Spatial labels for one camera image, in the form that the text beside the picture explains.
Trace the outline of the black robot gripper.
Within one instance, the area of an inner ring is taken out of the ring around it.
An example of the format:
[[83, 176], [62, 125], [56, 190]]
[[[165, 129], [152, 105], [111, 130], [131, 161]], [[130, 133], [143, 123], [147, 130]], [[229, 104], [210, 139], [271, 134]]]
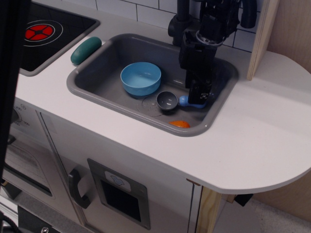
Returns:
[[203, 37], [198, 31], [185, 31], [179, 53], [180, 67], [186, 70], [185, 88], [189, 88], [188, 103], [203, 105], [207, 101], [213, 80], [213, 60], [223, 44]]

